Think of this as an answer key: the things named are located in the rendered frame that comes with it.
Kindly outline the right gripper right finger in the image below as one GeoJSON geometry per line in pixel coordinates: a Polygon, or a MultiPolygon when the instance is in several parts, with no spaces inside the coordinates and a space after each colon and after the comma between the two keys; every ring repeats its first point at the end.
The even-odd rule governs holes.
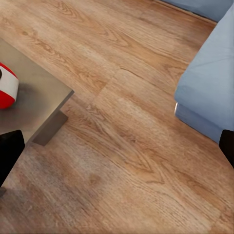
{"type": "Polygon", "coordinates": [[[226,156],[227,160],[230,162],[234,168],[234,132],[229,130],[223,130],[220,140],[219,148],[222,150],[223,154],[226,156]]]}

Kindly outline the radio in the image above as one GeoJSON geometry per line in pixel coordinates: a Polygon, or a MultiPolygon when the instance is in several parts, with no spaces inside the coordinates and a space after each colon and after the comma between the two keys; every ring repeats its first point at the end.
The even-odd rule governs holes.
{"type": "Polygon", "coordinates": [[[0,62],[0,109],[9,108],[16,102],[18,87],[17,76],[0,62]]]}

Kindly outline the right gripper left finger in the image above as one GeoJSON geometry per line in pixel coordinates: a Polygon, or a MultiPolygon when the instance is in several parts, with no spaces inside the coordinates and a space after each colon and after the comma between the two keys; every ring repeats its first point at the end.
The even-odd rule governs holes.
{"type": "Polygon", "coordinates": [[[0,135],[0,187],[25,148],[21,130],[0,135]]]}

